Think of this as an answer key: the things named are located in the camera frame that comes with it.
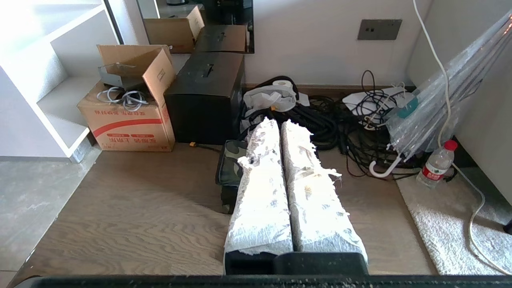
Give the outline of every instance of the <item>white rug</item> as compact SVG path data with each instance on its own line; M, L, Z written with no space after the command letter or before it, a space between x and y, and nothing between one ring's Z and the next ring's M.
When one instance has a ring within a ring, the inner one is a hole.
M474 184L486 196L486 204L473 224L473 238L492 261L512 271L512 235L502 228L512 219L512 207L479 169L463 172L476 179ZM500 275L485 264L485 259L475 256L474 247L470 248L469 218L481 200L460 175L434 190L416 183L416 177L397 183L439 274Z

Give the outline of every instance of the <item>wall switch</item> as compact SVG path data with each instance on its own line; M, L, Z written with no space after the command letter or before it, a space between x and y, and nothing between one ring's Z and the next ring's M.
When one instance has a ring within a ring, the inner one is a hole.
M363 19L358 40L396 40L401 19Z

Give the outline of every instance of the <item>white plastic bag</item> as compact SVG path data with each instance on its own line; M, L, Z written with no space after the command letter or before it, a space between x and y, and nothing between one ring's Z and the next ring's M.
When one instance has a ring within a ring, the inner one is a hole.
M245 117L271 106L278 112L286 112L295 107L296 102L296 93L291 87L272 85L252 89L244 95L244 103L247 106Z

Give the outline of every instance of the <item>umbrella handle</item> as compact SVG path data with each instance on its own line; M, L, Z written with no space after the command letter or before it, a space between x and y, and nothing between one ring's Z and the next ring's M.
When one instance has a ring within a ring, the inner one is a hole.
M391 174L391 172L393 172L393 169L395 169L395 167L398 165L398 163L400 163L401 160L402 160L402 157L397 156L395 161L391 164L391 166L389 166L389 168L384 173L377 173L377 172L375 172L375 170L373 168L375 167L377 162L376 161L372 161L370 163L370 167L369 167L370 173L372 173L372 175L377 177L377 178L386 178L386 177L389 176L389 174Z

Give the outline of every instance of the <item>gray cable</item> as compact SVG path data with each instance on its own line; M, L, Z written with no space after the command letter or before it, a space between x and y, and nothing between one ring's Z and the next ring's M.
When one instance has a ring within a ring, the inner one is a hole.
M133 91L127 91L124 93L121 98L119 99L112 99L110 97L111 92L123 92L124 90L121 87L110 87L107 90L101 91L96 95L96 98L102 102L108 102L108 103L116 103L123 105L124 109L130 112L135 112L139 110L142 105L148 105L149 103L146 101L146 95L140 91L133 90ZM106 93L107 99L101 99L100 96Z

